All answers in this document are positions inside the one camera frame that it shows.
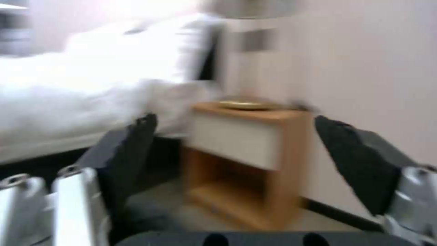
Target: wooden nightstand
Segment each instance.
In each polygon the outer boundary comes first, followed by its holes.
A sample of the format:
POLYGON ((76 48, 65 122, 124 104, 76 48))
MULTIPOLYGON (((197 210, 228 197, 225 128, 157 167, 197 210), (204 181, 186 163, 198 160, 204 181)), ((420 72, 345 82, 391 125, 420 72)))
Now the wooden nightstand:
POLYGON ((310 113, 193 106, 184 146, 189 200, 252 229, 280 230, 299 211, 310 113))

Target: white bedding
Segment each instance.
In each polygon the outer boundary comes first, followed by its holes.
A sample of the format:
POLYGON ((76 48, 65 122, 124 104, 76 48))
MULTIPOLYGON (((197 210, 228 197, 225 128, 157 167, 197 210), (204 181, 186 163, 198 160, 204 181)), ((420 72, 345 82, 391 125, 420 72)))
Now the white bedding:
POLYGON ((146 112, 170 133, 205 99, 191 78, 219 24, 192 14, 132 35, 132 24, 111 25, 72 37, 63 53, 0 59, 0 163, 90 146, 146 112))

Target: floor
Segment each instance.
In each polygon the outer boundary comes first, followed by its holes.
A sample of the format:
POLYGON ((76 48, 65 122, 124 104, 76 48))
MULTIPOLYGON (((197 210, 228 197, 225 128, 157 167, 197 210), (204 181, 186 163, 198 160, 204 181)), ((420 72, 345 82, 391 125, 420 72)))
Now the floor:
MULTIPOLYGON (((219 216, 210 214, 204 209, 184 202, 183 186, 180 180, 163 183, 130 198, 136 203, 152 200, 160 209, 168 212, 185 228, 194 231, 236 231, 241 228, 224 221, 219 216)), ((332 220, 323 215, 302 210, 302 215, 286 231, 359 231, 349 225, 332 220)))

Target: bed frame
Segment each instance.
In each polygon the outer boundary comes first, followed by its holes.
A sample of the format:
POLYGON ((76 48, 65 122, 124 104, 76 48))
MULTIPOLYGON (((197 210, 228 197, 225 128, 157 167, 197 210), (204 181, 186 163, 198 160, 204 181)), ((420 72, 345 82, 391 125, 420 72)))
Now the bed frame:
MULTIPOLYGON (((221 29, 211 33, 212 47, 200 70, 198 80, 218 83, 215 80, 214 67, 220 33, 221 29)), ((159 136, 153 138, 143 171, 137 180, 136 189, 138 191, 179 176, 181 143, 181 139, 159 136)), ((57 172, 63 167, 74 164, 87 150, 88 148, 76 149, 0 165, 0 180, 14 174, 28 173, 31 176, 44 178, 47 187, 50 188, 57 172)))

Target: drawer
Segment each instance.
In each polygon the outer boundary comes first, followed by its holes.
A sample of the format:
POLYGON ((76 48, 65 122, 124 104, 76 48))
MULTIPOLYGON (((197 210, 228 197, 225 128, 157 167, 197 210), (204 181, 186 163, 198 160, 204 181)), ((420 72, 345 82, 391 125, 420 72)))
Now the drawer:
POLYGON ((276 170, 280 132, 275 124, 194 113, 189 147, 265 170, 276 170))

